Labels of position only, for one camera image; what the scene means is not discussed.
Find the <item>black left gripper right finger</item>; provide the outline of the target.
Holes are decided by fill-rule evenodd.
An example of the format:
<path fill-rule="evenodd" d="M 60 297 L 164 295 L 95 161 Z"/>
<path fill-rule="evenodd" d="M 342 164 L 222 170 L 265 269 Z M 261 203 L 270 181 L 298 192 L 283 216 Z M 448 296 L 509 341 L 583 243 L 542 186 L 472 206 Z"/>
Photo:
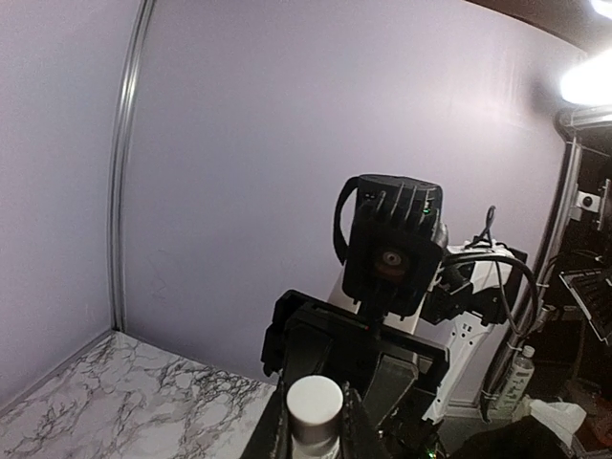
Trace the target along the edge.
<path fill-rule="evenodd" d="M 339 445 L 344 459 L 391 459 L 364 409 L 359 392 L 349 382 L 341 386 Z"/>

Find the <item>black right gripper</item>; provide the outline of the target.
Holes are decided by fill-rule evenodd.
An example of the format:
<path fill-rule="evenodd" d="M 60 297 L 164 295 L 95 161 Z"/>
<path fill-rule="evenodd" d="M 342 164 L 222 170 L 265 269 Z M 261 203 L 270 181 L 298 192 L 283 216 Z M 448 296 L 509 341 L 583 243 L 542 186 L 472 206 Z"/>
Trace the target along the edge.
<path fill-rule="evenodd" d="M 284 324 L 275 338 L 283 350 L 283 382 L 322 375 L 350 383 L 370 421 L 391 418 L 413 389 L 434 397 L 449 369 L 449 351 L 440 344 L 386 325 L 373 331 L 362 317 L 334 312 L 296 290 L 279 299 Z"/>

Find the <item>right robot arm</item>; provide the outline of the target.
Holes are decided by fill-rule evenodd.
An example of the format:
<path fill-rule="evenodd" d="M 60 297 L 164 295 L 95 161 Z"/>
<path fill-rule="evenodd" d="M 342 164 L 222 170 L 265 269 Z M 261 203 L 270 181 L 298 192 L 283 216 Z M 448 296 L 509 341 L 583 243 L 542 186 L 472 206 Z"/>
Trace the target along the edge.
<path fill-rule="evenodd" d="M 523 272 L 509 261 L 465 260 L 470 254 L 495 254 L 518 260 L 525 253 L 508 248 L 505 243 L 492 238 L 491 228 L 495 217 L 495 206 L 487 211 L 485 227 L 472 241 L 463 246 L 449 246 L 450 253 L 462 255 L 464 261 L 450 266 L 443 272 L 443 280 L 431 290 L 430 295 L 418 309 L 418 318 L 412 316 L 400 318 L 389 313 L 384 324 L 395 330 L 413 335 L 418 319 L 431 325 L 444 321 L 452 322 L 445 346 L 449 350 L 449 370 L 440 383 L 435 386 L 435 399 L 427 408 L 423 420 L 438 425 L 446 415 L 448 404 L 459 380 L 463 377 L 474 353 L 491 332 L 495 325 L 502 325 L 507 320 L 512 322 L 509 331 L 518 330 L 518 319 L 508 319 L 513 314 L 513 306 L 517 296 L 520 279 Z M 329 296 L 330 302 L 324 306 L 332 306 L 334 312 L 343 310 L 357 316 L 361 303 L 347 296 L 341 289 L 343 269 Z M 264 373 L 270 376 L 279 373 L 283 363 L 283 353 L 280 344 L 276 344 L 276 336 L 280 336 L 285 323 L 285 316 L 277 313 L 290 313 L 291 304 L 281 305 L 279 299 L 274 306 L 273 324 L 266 331 L 261 361 Z"/>

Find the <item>clear nail polish bottle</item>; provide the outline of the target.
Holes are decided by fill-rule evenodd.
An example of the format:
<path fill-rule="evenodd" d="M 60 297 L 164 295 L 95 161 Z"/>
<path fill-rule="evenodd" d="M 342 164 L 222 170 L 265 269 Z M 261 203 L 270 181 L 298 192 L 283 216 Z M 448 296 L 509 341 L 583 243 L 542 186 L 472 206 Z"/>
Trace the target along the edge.
<path fill-rule="evenodd" d="M 293 459 L 336 459 L 339 457 L 340 442 L 338 436 L 314 443 L 301 442 L 295 436 L 291 440 Z"/>

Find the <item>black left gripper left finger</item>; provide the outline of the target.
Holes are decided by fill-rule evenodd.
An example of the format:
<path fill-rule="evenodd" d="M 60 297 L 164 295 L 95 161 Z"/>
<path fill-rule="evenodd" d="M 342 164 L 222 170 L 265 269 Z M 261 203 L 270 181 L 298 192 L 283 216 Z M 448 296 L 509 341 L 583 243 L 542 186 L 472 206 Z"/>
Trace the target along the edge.
<path fill-rule="evenodd" d="M 292 457 L 291 423 L 286 405 L 288 384 L 281 372 L 241 459 L 288 459 Z"/>

